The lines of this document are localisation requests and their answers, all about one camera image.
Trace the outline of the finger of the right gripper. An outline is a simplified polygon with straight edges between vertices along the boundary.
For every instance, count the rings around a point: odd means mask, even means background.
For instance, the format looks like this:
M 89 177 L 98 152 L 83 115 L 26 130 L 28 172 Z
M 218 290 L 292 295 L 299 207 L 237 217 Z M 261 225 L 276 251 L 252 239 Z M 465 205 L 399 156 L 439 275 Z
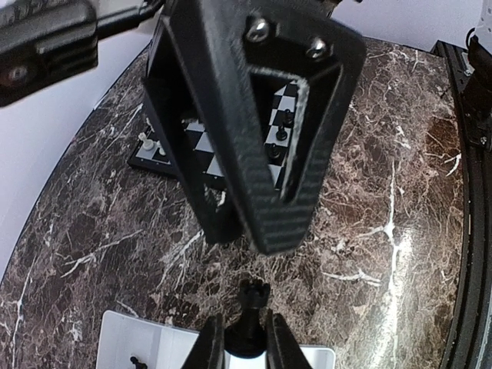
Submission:
M 142 80 L 144 106 L 151 126 L 169 157 L 198 223 L 210 244 L 234 241 L 242 233 L 234 204 L 229 197 L 219 205 L 205 185 L 200 162 L 181 125 L 181 116 L 194 109 L 185 77 L 178 64 L 168 19 L 158 19 L 151 40 L 148 64 Z

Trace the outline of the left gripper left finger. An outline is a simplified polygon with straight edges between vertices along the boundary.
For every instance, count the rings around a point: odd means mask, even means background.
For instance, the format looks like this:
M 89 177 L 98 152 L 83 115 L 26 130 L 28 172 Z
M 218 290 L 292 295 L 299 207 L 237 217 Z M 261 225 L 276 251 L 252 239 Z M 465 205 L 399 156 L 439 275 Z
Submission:
M 217 314 L 206 320 L 181 368 L 222 369 L 224 366 L 224 320 L 222 314 Z

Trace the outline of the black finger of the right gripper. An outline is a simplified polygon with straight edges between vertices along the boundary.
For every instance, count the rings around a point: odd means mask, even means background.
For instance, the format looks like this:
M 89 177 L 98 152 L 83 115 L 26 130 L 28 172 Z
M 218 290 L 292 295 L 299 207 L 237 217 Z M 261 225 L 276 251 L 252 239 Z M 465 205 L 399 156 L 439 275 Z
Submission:
M 365 57 L 319 1 L 176 1 L 172 163 L 209 242 L 295 249 Z

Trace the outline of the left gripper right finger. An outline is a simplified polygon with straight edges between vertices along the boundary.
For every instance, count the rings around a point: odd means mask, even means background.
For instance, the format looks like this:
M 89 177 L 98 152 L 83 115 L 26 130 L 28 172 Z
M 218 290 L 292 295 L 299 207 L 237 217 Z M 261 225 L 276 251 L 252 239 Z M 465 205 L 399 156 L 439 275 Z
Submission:
M 266 368 L 311 369 L 286 320 L 268 310 L 266 321 Z

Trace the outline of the black rook chess piece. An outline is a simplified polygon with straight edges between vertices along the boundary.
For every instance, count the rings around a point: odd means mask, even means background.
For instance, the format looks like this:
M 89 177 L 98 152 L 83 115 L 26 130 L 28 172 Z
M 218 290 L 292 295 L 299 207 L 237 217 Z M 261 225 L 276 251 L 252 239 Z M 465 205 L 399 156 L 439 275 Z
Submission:
M 252 359 L 266 350 L 267 335 L 260 323 L 260 312 L 267 306 L 270 291 L 271 286 L 260 280 L 241 282 L 238 292 L 241 315 L 224 331 L 224 349 L 229 354 Z

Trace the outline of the black pawn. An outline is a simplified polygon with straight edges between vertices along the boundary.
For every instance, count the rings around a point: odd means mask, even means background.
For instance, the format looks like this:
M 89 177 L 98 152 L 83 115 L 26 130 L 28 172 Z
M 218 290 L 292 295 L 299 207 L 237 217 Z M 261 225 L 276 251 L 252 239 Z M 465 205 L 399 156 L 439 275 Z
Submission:
M 287 126 L 291 126 L 293 124 L 293 119 L 294 114 L 289 109 L 286 109 L 284 111 L 284 124 Z
M 281 152 L 275 143 L 269 144 L 268 146 L 268 156 L 270 159 L 275 160 L 280 156 Z

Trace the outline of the white plastic tray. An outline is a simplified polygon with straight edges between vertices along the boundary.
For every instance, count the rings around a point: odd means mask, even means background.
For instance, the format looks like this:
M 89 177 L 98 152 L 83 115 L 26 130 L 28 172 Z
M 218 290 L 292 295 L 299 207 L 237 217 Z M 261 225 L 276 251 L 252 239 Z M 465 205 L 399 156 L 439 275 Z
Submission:
M 106 311 L 103 314 L 95 368 L 136 368 L 131 357 L 148 368 L 181 368 L 198 338 L 197 331 Z M 335 368 L 328 347 L 301 345 L 312 368 Z M 225 368 L 267 368 L 266 354 L 243 359 L 225 354 Z

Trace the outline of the tall black piece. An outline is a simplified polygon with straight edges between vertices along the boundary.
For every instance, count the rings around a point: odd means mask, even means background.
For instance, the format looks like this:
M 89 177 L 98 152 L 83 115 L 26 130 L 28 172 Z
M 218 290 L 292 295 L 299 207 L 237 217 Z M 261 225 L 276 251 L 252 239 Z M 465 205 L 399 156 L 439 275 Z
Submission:
M 280 123 L 276 132 L 276 139 L 278 141 L 285 141 L 287 137 L 288 133 L 286 132 L 285 125 L 284 123 Z

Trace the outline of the black grey chessboard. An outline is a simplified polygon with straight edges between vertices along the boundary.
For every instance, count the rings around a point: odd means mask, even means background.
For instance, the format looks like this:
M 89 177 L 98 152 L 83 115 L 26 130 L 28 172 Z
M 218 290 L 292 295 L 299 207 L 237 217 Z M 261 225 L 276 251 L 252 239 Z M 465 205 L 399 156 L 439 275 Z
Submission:
M 285 125 L 288 137 L 285 141 L 276 139 L 278 125 L 284 123 L 284 111 L 289 109 L 295 113 L 296 103 L 298 99 L 298 87 L 294 82 L 289 82 L 273 95 L 271 108 L 271 117 L 267 125 L 262 128 L 263 145 L 268 159 L 268 167 L 270 168 L 271 176 L 274 183 L 274 188 L 279 191 L 283 185 L 285 176 L 285 167 L 288 157 L 289 146 L 291 143 L 291 131 L 294 125 Z M 208 133 L 205 127 L 196 119 L 188 119 L 184 121 L 184 132 L 187 139 L 196 154 L 200 164 L 201 173 L 204 183 L 215 190 L 223 191 L 226 189 L 224 175 L 221 172 L 218 160 L 208 139 Z M 148 128 L 144 133 L 149 139 L 158 141 L 157 135 L 151 128 Z M 269 144 L 275 143 L 280 149 L 280 156 L 272 160 L 268 156 Z M 136 144 L 134 151 L 131 153 L 128 164 L 132 168 L 150 171 L 156 174 L 164 175 L 171 178 L 176 178 L 176 170 L 172 167 L 167 155 L 161 156 L 157 148 L 146 151 L 141 146 L 142 143 Z

